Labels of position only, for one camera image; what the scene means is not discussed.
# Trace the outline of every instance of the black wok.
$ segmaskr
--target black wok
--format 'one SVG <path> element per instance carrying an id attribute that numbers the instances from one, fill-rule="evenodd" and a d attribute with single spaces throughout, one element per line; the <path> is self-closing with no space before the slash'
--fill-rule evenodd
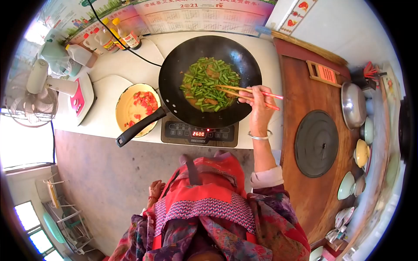
<path id="1" fill-rule="evenodd" d="M 205 35 L 189 39 L 175 47 L 161 66 L 158 85 L 161 100 L 164 103 L 150 116 L 139 121 L 124 131 L 116 144 L 122 147 L 135 137 L 141 130 L 171 112 L 182 122 L 199 128 L 223 128 L 233 125 L 245 118 L 251 112 L 247 103 L 235 102 L 230 107 L 219 112 L 204 112 L 191 106 L 179 89 L 183 74 L 189 66 L 200 57 L 214 57 L 231 63 L 233 70 L 239 73 L 240 87 L 261 85 L 261 72 L 251 53 L 239 43 L 225 37 Z"/>

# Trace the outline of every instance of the gray floor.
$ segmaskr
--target gray floor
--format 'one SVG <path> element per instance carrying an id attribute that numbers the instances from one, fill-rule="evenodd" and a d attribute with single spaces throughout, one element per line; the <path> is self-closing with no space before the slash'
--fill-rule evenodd
<path id="1" fill-rule="evenodd" d="M 94 246 L 111 255 L 130 224 L 148 202 L 154 180 L 167 181 L 179 166 L 178 157 L 212 157 L 216 148 L 131 141 L 118 148 L 115 139 L 56 130 L 58 170 L 69 202 L 83 210 Z M 254 169 L 252 150 L 225 149 L 240 161 L 248 177 Z"/>

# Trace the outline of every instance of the bottle label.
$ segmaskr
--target bottle label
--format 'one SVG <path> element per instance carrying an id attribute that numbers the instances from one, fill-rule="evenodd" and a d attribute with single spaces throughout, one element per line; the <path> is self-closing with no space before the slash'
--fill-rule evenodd
<path id="1" fill-rule="evenodd" d="M 100 50 L 98 50 L 97 48 L 93 50 L 93 52 L 97 53 L 98 55 L 102 55 L 103 52 L 101 52 Z"/>
<path id="2" fill-rule="evenodd" d="M 117 46 L 110 40 L 107 44 L 103 45 L 103 47 L 109 51 L 113 51 Z"/>
<path id="3" fill-rule="evenodd" d="M 121 41 L 122 43 L 123 43 L 123 45 L 125 45 L 125 46 L 127 46 L 127 44 L 126 44 L 126 42 L 122 39 L 122 38 L 119 38 L 119 41 Z M 117 47 L 119 47 L 121 50 L 124 50 L 125 49 L 125 47 L 123 47 L 118 41 L 115 41 L 114 42 L 115 43 L 115 45 L 117 46 Z"/>
<path id="4" fill-rule="evenodd" d="M 126 43 L 131 48 L 136 47 L 139 44 L 139 41 L 140 41 L 140 40 L 138 40 L 138 37 L 136 36 L 136 34 L 133 31 L 131 31 L 130 34 L 123 39 L 126 41 Z"/>

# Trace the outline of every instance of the decorative tile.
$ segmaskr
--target decorative tile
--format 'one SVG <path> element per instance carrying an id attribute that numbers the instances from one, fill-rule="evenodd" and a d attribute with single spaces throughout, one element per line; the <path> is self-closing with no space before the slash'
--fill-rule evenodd
<path id="1" fill-rule="evenodd" d="M 291 35 L 316 2 L 317 0 L 299 0 L 280 27 L 279 32 Z"/>

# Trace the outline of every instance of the wooden chopsticks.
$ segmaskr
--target wooden chopsticks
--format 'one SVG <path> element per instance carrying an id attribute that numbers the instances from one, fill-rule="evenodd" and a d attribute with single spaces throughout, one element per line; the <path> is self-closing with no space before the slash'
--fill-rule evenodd
<path id="1" fill-rule="evenodd" d="M 223 87 L 226 87 L 226 88 L 229 88 L 229 87 L 231 87 L 231 86 L 227 86 L 227 85 L 217 85 L 217 86 L 223 86 Z M 252 101 L 252 102 L 254 102 L 254 99 L 253 98 L 250 98 L 250 97 L 246 97 L 246 96 L 242 96 L 242 95 L 239 95 L 238 93 L 236 93 L 236 92 L 233 92 L 233 91 L 228 91 L 228 90 L 224 90 L 224 89 L 222 89 L 222 88 L 219 88 L 219 87 L 217 87 L 216 89 L 218 89 L 218 90 L 220 90 L 220 91 L 223 91 L 223 92 L 226 92 L 227 94 L 232 94 L 232 95 L 235 95 L 235 96 L 238 96 L 238 97 L 241 97 L 241 98 L 244 98 L 244 99 L 246 99 L 246 100 L 249 100 L 249 101 Z M 268 104 L 268 103 L 264 103 L 267 107 L 269 107 L 270 109 L 273 109 L 273 110 L 276 110 L 276 111 L 280 111 L 280 108 L 279 107 L 276 107 L 276 106 L 274 106 L 274 105 L 271 105 L 271 104 Z"/>
<path id="2" fill-rule="evenodd" d="M 247 88 L 241 88 L 241 87 L 235 87 L 235 86 L 229 86 L 229 85 L 219 85 L 219 84 L 216 85 L 216 86 L 218 86 L 218 87 L 224 87 L 224 88 L 229 88 L 229 89 L 234 89 L 234 90 L 238 90 L 238 91 L 246 91 L 246 92 L 252 93 L 252 90 L 251 89 L 247 89 Z M 280 96 L 280 95 L 277 95 L 277 94 L 270 94 L 270 93 L 265 92 L 265 91 L 262 91 L 261 93 L 264 96 L 270 96 L 270 97 L 273 97 L 273 98 L 276 98 L 276 99 L 283 100 L 283 96 Z"/>

